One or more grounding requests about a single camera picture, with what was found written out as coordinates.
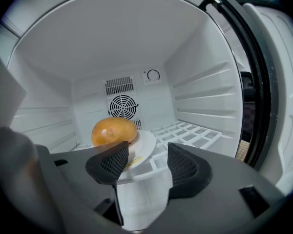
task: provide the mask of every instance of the white plate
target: white plate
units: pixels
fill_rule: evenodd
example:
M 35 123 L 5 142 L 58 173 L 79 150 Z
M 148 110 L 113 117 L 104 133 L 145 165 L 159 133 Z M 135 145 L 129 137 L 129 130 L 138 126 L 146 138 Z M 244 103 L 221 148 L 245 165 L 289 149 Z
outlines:
M 128 164 L 124 172 L 131 170 L 150 157 L 156 145 L 156 137 L 153 133 L 144 130 L 138 130 L 136 138 L 129 144 Z

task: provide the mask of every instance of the air vent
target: air vent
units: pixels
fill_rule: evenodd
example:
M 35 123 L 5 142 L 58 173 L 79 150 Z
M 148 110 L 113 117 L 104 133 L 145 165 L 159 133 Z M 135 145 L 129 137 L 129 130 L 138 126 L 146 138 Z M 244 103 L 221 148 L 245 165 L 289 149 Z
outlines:
M 120 95 L 111 101 L 108 113 L 113 117 L 131 119 L 136 114 L 137 106 L 139 105 L 130 96 Z
M 142 130 L 142 123 L 139 119 L 134 120 L 133 123 L 135 123 L 138 130 Z
M 132 78 L 122 77 L 112 80 L 107 80 L 105 83 L 106 95 L 114 95 L 118 93 L 128 92 L 133 90 Z

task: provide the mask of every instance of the fan grille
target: fan grille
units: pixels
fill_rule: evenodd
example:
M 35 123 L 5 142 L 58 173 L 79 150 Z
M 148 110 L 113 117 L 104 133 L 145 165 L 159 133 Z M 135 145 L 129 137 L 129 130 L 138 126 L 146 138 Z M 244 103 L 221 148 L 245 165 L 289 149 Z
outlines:
M 109 111 L 113 117 L 131 119 L 136 114 L 137 106 L 138 104 L 133 98 L 127 95 L 120 95 L 111 101 Z

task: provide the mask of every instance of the temperature dial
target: temperature dial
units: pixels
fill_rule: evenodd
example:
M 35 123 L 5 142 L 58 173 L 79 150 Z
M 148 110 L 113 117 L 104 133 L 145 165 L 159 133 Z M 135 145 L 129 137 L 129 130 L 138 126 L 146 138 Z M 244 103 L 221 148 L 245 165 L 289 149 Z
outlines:
M 147 73 L 148 80 L 159 80 L 160 79 L 160 73 L 157 72 L 155 69 L 151 69 Z

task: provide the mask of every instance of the potato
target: potato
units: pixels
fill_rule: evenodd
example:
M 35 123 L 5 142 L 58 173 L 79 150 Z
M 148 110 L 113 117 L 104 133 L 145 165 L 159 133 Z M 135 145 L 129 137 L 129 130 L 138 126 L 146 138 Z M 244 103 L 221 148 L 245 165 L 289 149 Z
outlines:
M 137 127 L 133 121 L 120 117 L 109 117 L 100 120 L 93 128 L 91 141 L 94 146 L 113 142 L 128 141 L 137 136 Z

